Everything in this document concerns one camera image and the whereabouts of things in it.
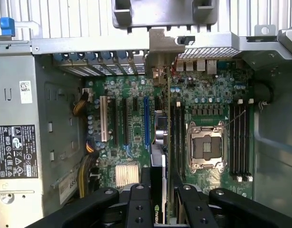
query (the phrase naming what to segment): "ventilation grille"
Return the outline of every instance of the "ventilation grille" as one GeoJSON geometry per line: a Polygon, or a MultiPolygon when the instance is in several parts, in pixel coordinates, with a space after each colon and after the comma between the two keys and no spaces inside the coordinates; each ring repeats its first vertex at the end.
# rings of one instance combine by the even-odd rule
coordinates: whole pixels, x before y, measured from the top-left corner
{"type": "Polygon", "coordinates": [[[229,58],[240,53],[232,47],[204,47],[186,49],[185,53],[179,54],[179,59],[189,58],[229,58]]]}

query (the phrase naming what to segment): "blue latch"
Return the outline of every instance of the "blue latch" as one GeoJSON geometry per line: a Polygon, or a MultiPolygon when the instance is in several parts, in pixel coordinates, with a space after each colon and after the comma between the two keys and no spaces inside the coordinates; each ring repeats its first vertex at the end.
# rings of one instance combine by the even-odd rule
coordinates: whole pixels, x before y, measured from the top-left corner
{"type": "Polygon", "coordinates": [[[12,18],[0,18],[0,28],[3,36],[15,36],[15,21],[12,18]]]}
{"type": "Polygon", "coordinates": [[[117,51],[117,56],[121,59],[127,58],[127,52],[125,51],[117,51]]]}
{"type": "Polygon", "coordinates": [[[111,53],[109,51],[101,51],[100,54],[105,60],[109,60],[112,58],[111,53]]]}

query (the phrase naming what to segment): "white pcie slot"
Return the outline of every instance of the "white pcie slot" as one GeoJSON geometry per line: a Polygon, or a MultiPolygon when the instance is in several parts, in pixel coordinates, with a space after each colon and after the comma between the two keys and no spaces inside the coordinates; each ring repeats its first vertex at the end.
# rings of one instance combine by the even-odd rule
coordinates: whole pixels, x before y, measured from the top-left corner
{"type": "Polygon", "coordinates": [[[109,132],[108,132],[108,99],[107,96],[100,96],[100,126],[101,126],[101,135],[102,142],[106,142],[109,140],[109,132]]]}

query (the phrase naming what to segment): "barcode sticker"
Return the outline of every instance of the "barcode sticker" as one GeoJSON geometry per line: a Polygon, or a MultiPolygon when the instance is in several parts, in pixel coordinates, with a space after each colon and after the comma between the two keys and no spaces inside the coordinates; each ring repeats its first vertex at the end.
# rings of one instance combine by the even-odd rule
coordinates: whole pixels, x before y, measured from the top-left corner
{"type": "Polygon", "coordinates": [[[30,165],[26,165],[27,168],[27,177],[31,177],[32,176],[32,167],[30,165]]]}
{"type": "Polygon", "coordinates": [[[59,201],[60,205],[76,190],[77,188],[77,171],[70,173],[62,182],[60,182],[59,188],[59,201]]]}
{"type": "Polygon", "coordinates": [[[32,100],[32,90],[31,90],[31,81],[20,81],[20,98],[22,104],[31,104],[32,100]]]}

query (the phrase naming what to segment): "motherboard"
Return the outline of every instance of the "motherboard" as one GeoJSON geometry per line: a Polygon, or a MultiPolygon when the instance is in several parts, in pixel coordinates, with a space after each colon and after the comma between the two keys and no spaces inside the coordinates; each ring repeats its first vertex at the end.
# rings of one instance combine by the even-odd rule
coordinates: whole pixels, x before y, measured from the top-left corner
{"type": "Polygon", "coordinates": [[[100,186],[121,190],[139,182],[141,168],[151,165],[151,145],[170,135],[168,162],[184,183],[204,193],[222,187],[252,198],[252,77],[237,61],[217,61],[216,74],[177,65],[169,85],[157,86],[147,76],[87,78],[85,90],[93,96],[86,135],[100,153],[100,186]],[[171,131],[159,138],[157,121],[168,110],[171,131]]]}

